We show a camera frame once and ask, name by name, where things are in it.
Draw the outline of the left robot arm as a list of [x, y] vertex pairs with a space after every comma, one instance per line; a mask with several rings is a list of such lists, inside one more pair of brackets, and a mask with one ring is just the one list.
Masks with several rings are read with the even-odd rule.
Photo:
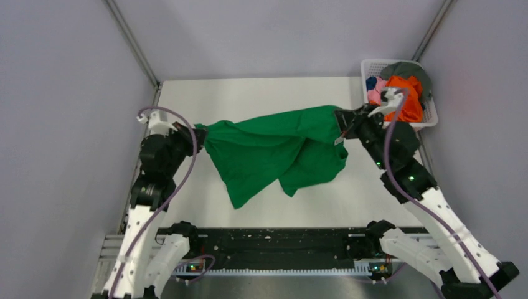
[[196, 228], [185, 221], [169, 228], [168, 239], [156, 255], [151, 253], [169, 201], [182, 187], [174, 175], [187, 157], [196, 161], [207, 134], [204, 128], [175, 122], [165, 134], [142, 140], [140, 174], [131, 188], [120, 251], [104, 287], [92, 298], [159, 298], [183, 257], [197, 254]]

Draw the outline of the green t-shirt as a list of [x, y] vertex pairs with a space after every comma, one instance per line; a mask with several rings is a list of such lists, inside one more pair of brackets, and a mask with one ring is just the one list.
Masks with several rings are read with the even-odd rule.
[[221, 120], [207, 130], [204, 148], [227, 188], [234, 209], [278, 181], [293, 197], [297, 190], [328, 183], [346, 167], [348, 152], [333, 105], [260, 116], [234, 123]]

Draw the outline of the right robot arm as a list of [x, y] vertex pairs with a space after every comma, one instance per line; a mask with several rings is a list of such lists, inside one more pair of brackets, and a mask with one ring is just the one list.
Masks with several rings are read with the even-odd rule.
[[476, 240], [447, 203], [433, 175], [414, 157], [420, 147], [409, 123], [384, 125], [373, 105], [335, 109], [340, 136], [336, 143], [357, 139], [382, 171], [386, 190], [427, 230], [430, 247], [388, 221], [367, 226], [366, 251], [388, 254], [426, 276], [445, 298], [497, 298], [519, 269], [498, 260]]

